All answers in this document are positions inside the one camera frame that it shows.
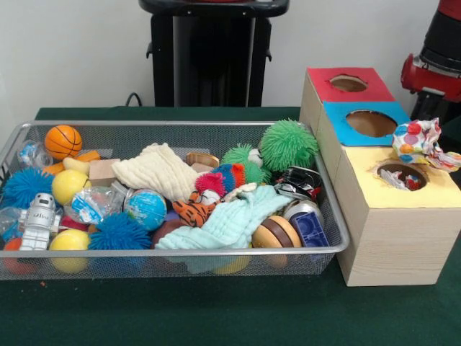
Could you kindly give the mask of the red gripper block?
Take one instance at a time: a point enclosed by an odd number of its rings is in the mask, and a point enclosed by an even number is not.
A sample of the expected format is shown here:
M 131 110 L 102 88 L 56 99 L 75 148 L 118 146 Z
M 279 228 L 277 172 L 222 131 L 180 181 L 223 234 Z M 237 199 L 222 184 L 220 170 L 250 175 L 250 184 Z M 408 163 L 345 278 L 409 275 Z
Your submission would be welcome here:
M 413 54 L 403 64 L 400 82 L 404 89 L 419 92 L 411 113 L 412 120 L 431 119 L 431 94 L 460 96 L 460 72 L 442 70 Z

